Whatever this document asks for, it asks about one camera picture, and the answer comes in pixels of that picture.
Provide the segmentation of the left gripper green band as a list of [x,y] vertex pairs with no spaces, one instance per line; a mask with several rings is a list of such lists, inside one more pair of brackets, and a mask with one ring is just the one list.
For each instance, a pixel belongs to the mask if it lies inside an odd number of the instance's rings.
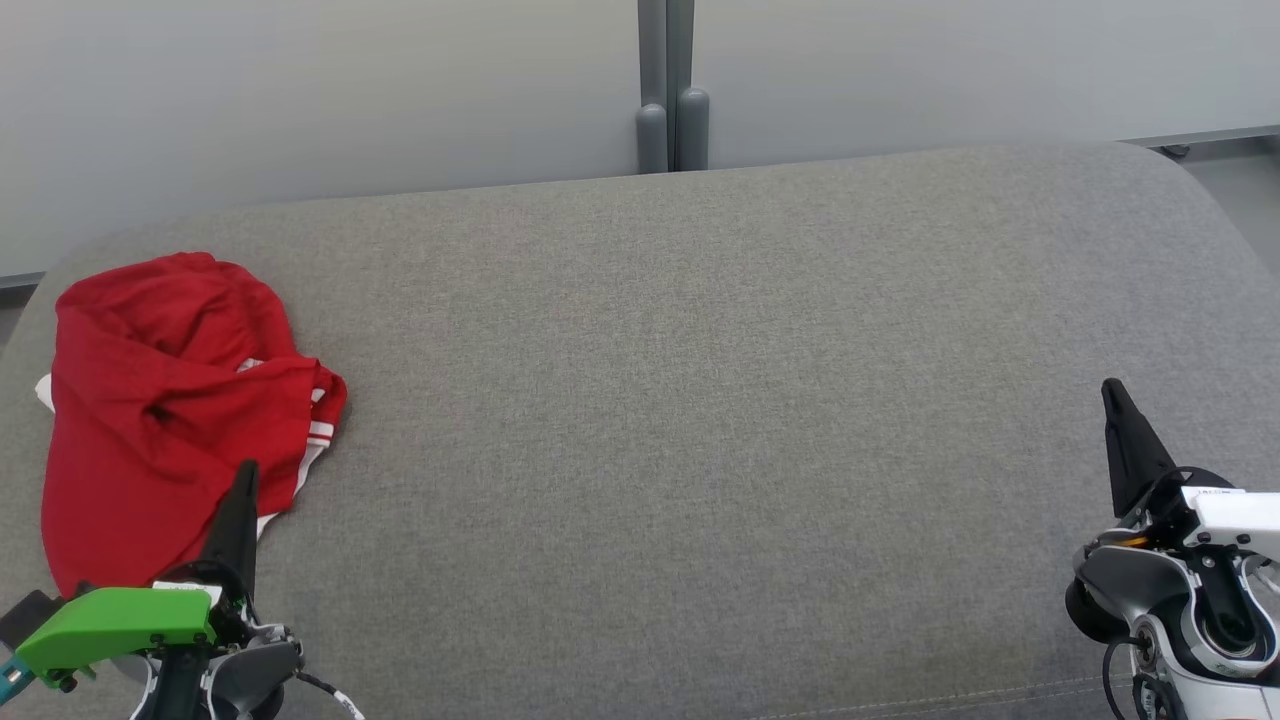
[[220,501],[204,561],[163,574],[148,587],[104,587],[58,605],[14,650],[46,685],[125,655],[170,647],[243,644],[252,612],[259,520],[259,462],[244,460]]

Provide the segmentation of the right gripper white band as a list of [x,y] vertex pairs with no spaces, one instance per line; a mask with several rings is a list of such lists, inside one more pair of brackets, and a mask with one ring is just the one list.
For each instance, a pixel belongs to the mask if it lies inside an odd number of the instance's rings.
[[1124,383],[1101,386],[1114,515],[1132,547],[1235,550],[1280,562],[1280,492],[1249,492],[1203,468],[1178,468]]

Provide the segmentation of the red white basketball jersey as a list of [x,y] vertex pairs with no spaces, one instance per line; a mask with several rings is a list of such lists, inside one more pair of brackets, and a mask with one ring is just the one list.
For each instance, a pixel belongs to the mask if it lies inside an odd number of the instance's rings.
[[343,378],[289,345],[59,348],[41,530],[58,588],[148,585],[193,560],[238,466],[259,466],[261,530],[332,442]]

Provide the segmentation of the grey fabric sofa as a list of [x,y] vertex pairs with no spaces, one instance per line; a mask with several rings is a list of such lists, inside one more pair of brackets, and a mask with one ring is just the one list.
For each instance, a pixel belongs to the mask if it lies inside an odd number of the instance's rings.
[[0,612],[50,589],[73,282],[206,251],[346,379],[257,605],[370,720],[1108,720],[1064,609],[1100,386],[1280,489],[1280,278],[1124,143],[221,211],[44,278],[0,357]]

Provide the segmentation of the grey partition post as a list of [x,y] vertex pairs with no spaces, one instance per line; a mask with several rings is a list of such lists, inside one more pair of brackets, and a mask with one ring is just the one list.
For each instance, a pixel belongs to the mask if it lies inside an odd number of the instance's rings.
[[668,170],[705,170],[710,97],[692,82],[695,0],[666,0]]
[[669,169],[667,140],[667,0],[636,0],[640,108],[635,115],[637,173]]

